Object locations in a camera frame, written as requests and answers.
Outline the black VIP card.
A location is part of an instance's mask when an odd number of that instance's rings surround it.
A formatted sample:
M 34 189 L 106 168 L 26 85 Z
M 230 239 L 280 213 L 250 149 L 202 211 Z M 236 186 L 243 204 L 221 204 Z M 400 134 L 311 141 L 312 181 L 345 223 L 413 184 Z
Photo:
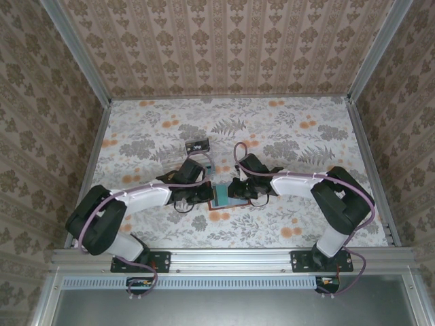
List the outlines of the black VIP card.
M 187 141 L 185 142 L 186 153 L 191 154 L 197 151 L 210 151 L 210 142 L 209 139 L 202 139 L 196 141 Z

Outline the brown leather card holder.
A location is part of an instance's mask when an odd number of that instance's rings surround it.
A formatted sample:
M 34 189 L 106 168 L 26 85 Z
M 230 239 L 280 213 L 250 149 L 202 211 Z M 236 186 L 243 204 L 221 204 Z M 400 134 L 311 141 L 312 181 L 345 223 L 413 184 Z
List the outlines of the brown leather card holder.
M 217 184 L 222 184 L 222 183 L 214 183 L 212 185 L 212 190 L 213 190 L 213 187 Z M 223 184 L 226 184 L 227 189 L 228 189 L 228 186 L 230 185 L 230 183 L 223 183 Z M 214 202 L 213 202 L 214 201 L 214 191 L 213 191 L 213 200 L 208 201 L 208 208 L 210 211 L 217 211 L 217 210 L 229 209 L 229 208 L 234 208 L 234 207 L 239 207 L 239 206 L 249 206 L 251 204 L 250 201 L 248 201 L 248 200 L 231 198 L 229 196 L 228 196 L 228 200 L 229 200 L 228 206 L 214 207 L 214 205 L 213 205 L 214 204 Z

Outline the thin aluminium table rail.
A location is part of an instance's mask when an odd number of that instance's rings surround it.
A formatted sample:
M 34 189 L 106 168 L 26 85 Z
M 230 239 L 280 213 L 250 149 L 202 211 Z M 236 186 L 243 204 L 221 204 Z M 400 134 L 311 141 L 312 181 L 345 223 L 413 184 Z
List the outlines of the thin aluminium table rail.
M 137 96 L 137 97 L 113 97 L 110 101 L 141 101 L 141 100 L 192 100 L 192 99 L 227 99 L 227 98 L 322 98 L 341 97 L 348 98 L 345 93 L 337 94 L 237 94 L 237 95 L 186 95 L 186 96 Z

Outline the floral patterned table covering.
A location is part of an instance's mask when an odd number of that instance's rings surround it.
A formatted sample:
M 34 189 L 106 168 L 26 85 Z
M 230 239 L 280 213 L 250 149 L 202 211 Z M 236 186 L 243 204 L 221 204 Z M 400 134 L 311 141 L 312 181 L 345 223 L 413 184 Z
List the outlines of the floral patterned table covering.
M 114 101 L 92 182 L 135 187 L 165 174 L 164 146 L 208 138 L 214 183 L 236 177 L 245 149 L 268 168 L 322 173 L 342 166 L 370 183 L 341 97 Z M 310 247 L 326 228 L 314 200 L 262 197 L 249 206 L 210 211 L 206 204 L 168 205 L 124 218 L 120 229 L 153 248 Z

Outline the black connector board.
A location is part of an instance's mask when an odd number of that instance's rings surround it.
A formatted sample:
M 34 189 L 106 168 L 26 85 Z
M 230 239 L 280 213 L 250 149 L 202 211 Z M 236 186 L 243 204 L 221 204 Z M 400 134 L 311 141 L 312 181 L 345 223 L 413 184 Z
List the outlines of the black connector board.
M 155 278 L 131 277 L 126 279 L 126 292 L 132 297 L 144 296 L 150 289 L 155 287 Z
M 340 287 L 340 278 L 338 276 L 317 276 L 315 278 L 315 291 L 320 294 L 334 294 Z

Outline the wide aluminium mounting rail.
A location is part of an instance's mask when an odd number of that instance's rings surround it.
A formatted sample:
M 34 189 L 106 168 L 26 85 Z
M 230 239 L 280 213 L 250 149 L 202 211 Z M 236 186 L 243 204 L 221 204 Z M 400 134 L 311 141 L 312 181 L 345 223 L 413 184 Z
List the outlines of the wide aluminium mounting rail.
M 170 275 L 288 275 L 293 271 L 294 253 L 301 248 L 286 249 L 168 249 L 171 253 Z M 366 260 L 365 275 L 405 274 L 417 269 L 410 248 L 360 247 L 351 256 L 357 274 Z M 107 275 L 111 256 L 85 255 L 74 249 L 55 250 L 49 273 L 65 275 Z

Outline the slanted aluminium frame post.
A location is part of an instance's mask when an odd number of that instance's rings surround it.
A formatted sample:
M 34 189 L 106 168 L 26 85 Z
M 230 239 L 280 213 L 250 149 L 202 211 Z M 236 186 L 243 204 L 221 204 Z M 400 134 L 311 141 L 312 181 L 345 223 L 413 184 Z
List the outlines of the slanted aluminium frame post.
M 89 57 L 84 42 L 80 40 L 78 33 L 75 31 L 71 20 L 67 17 L 64 9 L 61 7 L 59 0 L 40 0 L 44 9 L 53 21 L 63 41 L 69 48 L 75 61 L 82 70 L 95 96 L 104 109 L 109 108 L 111 96 L 100 77 L 96 65 Z
M 395 0 L 383 21 L 371 48 L 369 49 L 347 95 L 350 103 L 355 103 L 368 83 L 376 66 L 384 55 L 398 27 L 409 11 L 413 0 Z

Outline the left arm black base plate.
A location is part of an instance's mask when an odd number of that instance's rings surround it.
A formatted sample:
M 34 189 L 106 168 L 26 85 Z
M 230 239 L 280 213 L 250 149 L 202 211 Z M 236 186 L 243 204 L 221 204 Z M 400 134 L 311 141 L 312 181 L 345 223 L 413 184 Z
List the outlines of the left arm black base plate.
M 170 251 L 148 251 L 141 254 L 136 260 L 135 264 L 145 264 L 153 268 L 157 273 L 168 273 L 171 266 L 171 252 Z M 118 258 L 114 257 L 111 261 L 110 271 L 112 273 L 149 273 L 145 268 L 132 266 Z

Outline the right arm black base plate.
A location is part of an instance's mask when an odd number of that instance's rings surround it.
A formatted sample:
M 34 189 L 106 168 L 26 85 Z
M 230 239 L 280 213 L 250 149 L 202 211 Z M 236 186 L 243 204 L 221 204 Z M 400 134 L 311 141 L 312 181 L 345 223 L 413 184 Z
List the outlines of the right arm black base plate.
M 291 251 L 293 272 L 353 272 L 353 262 L 348 252 L 339 251 L 334 257 L 326 257 L 311 250 Z

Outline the short aluminium frame leg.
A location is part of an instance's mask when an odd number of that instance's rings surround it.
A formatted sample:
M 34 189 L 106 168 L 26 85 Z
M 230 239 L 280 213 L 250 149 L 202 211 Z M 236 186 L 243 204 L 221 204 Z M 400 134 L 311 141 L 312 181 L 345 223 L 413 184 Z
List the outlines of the short aluminium frame leg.
M 426 326 L 426 318 L 419 292 L 416 286 L 416 282 L 413 277 L 413 272 L 410 268 L 402 274 L 404 286 L 406 289 L 406 295 L 409 300 L 413 317 L 417 326 Z
M 52 326 L 61 293 L 62 279 L 57 270 L 47 276 L 36 305 L 31 326 Z

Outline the teal card with white print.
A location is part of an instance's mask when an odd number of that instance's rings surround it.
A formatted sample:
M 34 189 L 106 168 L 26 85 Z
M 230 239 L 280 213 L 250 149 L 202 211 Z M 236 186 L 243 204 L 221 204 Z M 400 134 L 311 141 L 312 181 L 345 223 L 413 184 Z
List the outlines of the teal card with white print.
M 228 190 L 226 184 L 217 184 L 213 187 L 214 191 L 214 207 L 228 206 Z

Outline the grey metal panel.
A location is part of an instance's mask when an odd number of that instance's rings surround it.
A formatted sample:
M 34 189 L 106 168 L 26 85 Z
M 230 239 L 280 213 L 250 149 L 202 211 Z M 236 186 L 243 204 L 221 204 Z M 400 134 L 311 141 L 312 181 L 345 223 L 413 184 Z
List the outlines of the grey metal panel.
M 141 299 L 124 291 L 65 291 L 52 326 L 417 326 L 400 294 L 312 291 L 157 290 Z

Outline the aluminium table side rail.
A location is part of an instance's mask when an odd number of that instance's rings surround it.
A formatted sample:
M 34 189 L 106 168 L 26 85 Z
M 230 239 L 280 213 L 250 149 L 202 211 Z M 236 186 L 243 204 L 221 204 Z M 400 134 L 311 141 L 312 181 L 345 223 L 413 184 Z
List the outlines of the aluminium table side rail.
M 383 185 L 375 164 L 375 160 L 372 156 L 370 144 L 366 137 L 363 123 L 358 113 L 358 109 L 353 101 L 349 100 L 348 98 L 345 98 L 345 100 L 347 101 L 349 119 L 351 120 L 356 141 L 358 142 L 358 146 L 360 148 L 360 153 L 368 175 L 370 188 L 373 192 L 373 198 L 375 199 L 377 211 L 379 213 L 380 220 L 383 223 L 385 237 L 390 246 L 401 247 L 402 243 L 400 241 L 397 227 L 395 225 L 394 218 L 392 216 L 392 212 L 387 201 L 387 196 L 385 195 L 383 189 Z
M 103 144 L 105 131 L 106 131 L 108 123 L 109 123 L 110 115 L 111 115 L 111 105 L 109 105 L 108 107 L 105 107 L 103 109 L 103 114 L 101 116 L 101 121 L 100 121 L 98 130 L 97 130 L 97 134 L 96 134 L 96 137 L 94 140 L 94 145 L 92 146 L 92 151 L 90 153 L 88 165 L 87 165 L 84 179 L 82 182 L 82 186 L 81 186 L 78 198 L 77 198 L 76 206 L 79 205 L 79 203 L 83 200 L 84 196 L 87 194 L 87 192 L 91 188 L 92 180 L 94 177 L 94 172 L 95 172 L 95 169 L 97 166 L 99 153 L 101 151 L 101 147 Z

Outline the clear acrylic card organizer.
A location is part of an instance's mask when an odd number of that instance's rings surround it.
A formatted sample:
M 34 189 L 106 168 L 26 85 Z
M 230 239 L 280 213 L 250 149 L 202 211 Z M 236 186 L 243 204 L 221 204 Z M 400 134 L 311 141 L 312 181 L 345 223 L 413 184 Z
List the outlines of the clear acrylic card organizer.
M 196 141 L 202 139 L 191 139 L 188 141 Z M 179 143 L 177 145 L 169 145 L 163 147 L 161 151 L 160 163 L 162 164 L 162 169 L 165 173 L 169 172 L 170 170 L 178 170 L 181 167 L 181 165 L 184 163 L 186 158 L 190 158 L 194 161 L 197 161 L 204 168 L 210 164 L 214 167 L 215 170 L 215 163 L 213 160 L 213 151 L 211 149 L 211 144 L 210 144 L 209 152 L 197 151 L 191 154 L 187 154 L 185 148 L 185 142 Z

